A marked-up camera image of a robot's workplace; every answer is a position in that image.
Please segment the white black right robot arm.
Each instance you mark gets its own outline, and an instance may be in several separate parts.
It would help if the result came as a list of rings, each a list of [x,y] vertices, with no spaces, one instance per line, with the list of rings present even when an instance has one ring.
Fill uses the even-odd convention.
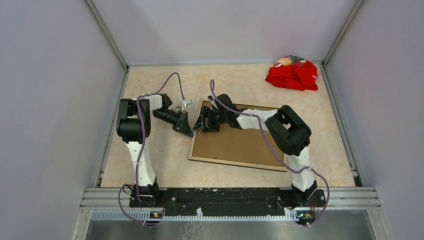
[[[210,106],[200,109],[194,131],[219,132],[221,125],[238,130],[268,132],[278,149],[287,156],[283,164],[292,173],[289,206],[317,206],[325,200],[318,191],[316,171],[311,168],[309,145],[312,131],[301,117],[288,105],[272,110],[238,108],[227,94],[208,97]]]

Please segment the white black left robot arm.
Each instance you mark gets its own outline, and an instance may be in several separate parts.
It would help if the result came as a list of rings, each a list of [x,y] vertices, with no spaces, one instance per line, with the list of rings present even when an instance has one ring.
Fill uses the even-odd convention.
[[[138,98],[122,98],[118,104],[116,133],[125,143],[135,171],[134,198],[154,207],[160,202],[160,193],[154,189],[156,174],[149,151],[151,117],[172,125],[175,132],[192,138],[189,114],[184,107],[173,110],[167,94],[146,94]]]

